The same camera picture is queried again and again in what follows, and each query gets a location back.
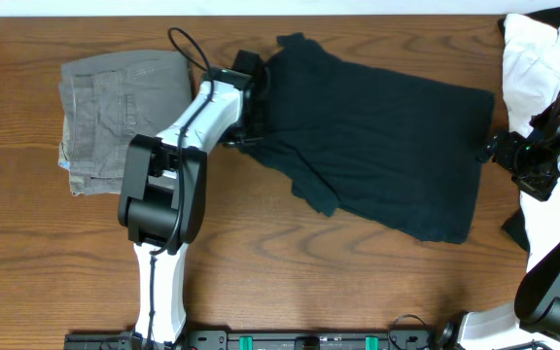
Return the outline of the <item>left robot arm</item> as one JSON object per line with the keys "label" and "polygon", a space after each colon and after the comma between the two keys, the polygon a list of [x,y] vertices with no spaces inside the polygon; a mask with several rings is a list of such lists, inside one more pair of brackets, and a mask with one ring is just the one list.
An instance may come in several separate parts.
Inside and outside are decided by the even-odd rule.
{"label": "left robot arm", "polygon": [[189,246],[204,218],[208,156],[216,145],[260,140],[258,109],[269,71],[211,68],[197,96],[154,136],[138,134],[127,148],[118,218],[133,243],[140,273],[134,349],[172,349],[186,324],[183,303]]}

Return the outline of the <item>black t-shirt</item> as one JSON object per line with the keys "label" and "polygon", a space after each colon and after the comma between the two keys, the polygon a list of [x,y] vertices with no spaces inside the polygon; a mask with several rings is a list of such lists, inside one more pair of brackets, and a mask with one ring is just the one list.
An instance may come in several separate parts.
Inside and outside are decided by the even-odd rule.
{"label": "black t-shirt", "polygon": [[477,200],[490,91],[342,60],[300,33],[267,62],[267,133],[247,154],[315,211],[461,244]]}

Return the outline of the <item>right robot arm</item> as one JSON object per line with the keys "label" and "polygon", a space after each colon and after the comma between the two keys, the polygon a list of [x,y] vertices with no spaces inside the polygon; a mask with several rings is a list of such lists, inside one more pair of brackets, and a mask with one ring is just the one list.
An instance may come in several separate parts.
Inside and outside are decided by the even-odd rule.
{"label": "right robot arm", "polygon": [[513,302],[466,314],[450,347],[560,349],[560,242],[526,273]]}

